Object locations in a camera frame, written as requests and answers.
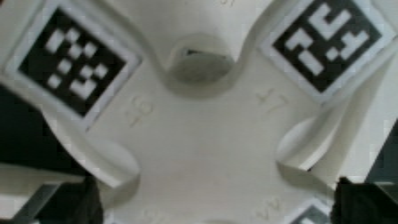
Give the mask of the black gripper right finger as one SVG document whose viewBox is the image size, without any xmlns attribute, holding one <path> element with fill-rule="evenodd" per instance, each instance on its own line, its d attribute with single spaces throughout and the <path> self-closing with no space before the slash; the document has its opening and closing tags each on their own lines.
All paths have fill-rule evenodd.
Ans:
<svg viewBox="0 0 398 224">
<path fill-rule="evenodd" d="M 398 224 L 398 184 L 339 178 L 330 224 Z"/>
</svg>

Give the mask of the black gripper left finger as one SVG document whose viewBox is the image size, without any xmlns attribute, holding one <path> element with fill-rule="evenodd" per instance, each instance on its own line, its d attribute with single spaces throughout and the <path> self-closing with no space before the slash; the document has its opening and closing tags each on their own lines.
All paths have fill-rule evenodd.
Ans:
<svg viewBox="0 0 398 224">
<path fill-rule="evenodd" d="M 102 224 L 95 180 L 42 184 L 21 209 L 0 224 Z"/>
</svg>

